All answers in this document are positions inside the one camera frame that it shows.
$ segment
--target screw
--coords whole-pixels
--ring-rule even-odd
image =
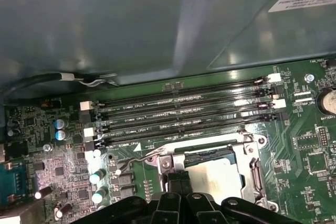
[[[167,161],[167,160],[164,160],[163,162],[162,162],[162,167],[163,168],[169,168],[170,167],[170,162],[169,161]]]
[[[194,199],[200,199],[200,198],[201,198],[201,195],[200,195],[200,194],[193,194],[193,198],[194,198]]]
[[[45,144],[42,148],[44,152],[51,152],[53,150],[50,144]]]
[[[311,73],[308,73],[308,74],[305,75],[304,79],[305,79],[306,83],[311,83],[311,82],[314,81],[315,76],[312,75]]]
[[[250,145],[247,145],[245,150],[249,153],[252,153],[253,152],[253,148],[250,146]]]
[[[238,205],[238,202],[235,200],[235,199],[230,199],[228,201],[228,203],[231,205],[231,206],[237,206]]]
[[[259,138],[258,139],[258,143],[259,144],[264,144],[265,143],[265,139],[264,138]]]

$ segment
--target cable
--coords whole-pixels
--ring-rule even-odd
[[[87,87],[96,87],[102,83],[109,83],[114,86],[118,86],[113,81],[107,81],[105,79],[96,79],[94,80],[90,76],[81,76],[81,75],[75,75],[73,73],[46,73],[46,74],[40,74],[38,76],[32,76],[28,78],[23,78],[21,80],[15,81],[11,83],[10,85],[6,85],[0,88],[0,103],[2,102],[3,105],[26,105],[25,99],[18,100],[16,102],[10,101],[8,97],[15,91],[27,88],[39,83],[49,82],[49,81],[78,81],[79,83],[87,86]]]

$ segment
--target motherboard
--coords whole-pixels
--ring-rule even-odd
[[[129,196],[149,202],[165,191],[160,174],[172,166],[163,157],[158,166],[158,153],[172,144],[194,150],[206,143],[213,158],[213,144],[231,146],[244,136],[256,140],[244,150],[260,161],[267,200],[258,204],[306,224],[336,223],[334,88],[336,59],[328,57],[8,106],[0,205],[38,200],[45,223],[68,224]],[[223,155],[239,171],[240,150],[233,150]],[[188,151],[192,184],[213,195],[199,186],[199,156]],[[221,175],[221,192],[213,195],[219,200],[248,186],[239,177],[235,185],[227,182],[230,167],[211,171]]]

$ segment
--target black cable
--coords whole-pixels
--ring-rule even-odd
[[[20,89],[23,89],[23,88],[27,88],[27,87],[36,85],[36,84],[39,84],[39,83],[44,83],[44,82],[49,82],[49,81],[60,81],[60,80],[71,81],[71,78],[70,79],[64,79],[62,73],[46,73],[46,74],[40,74],[38,76],[23,78],[21,80],[12,82],[11,84],[0,88],[0,101],[2,101],[3,105],[10,105],[10,106],[15,105],[16,106],[16,105],[18,105],[18,103],[17,102],[11,102],[8,98],[13,92],[15,92],[17,90],[20,90]],[[24,101],[24,99],[20,100],[19,105],[25,105],[25,104],[22,104],[22,101]]]

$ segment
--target white arrow marking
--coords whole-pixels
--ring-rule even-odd
[[[141,143],[139,143],[136,148],[134,149],[134,152],[139,152],[141,151]]]

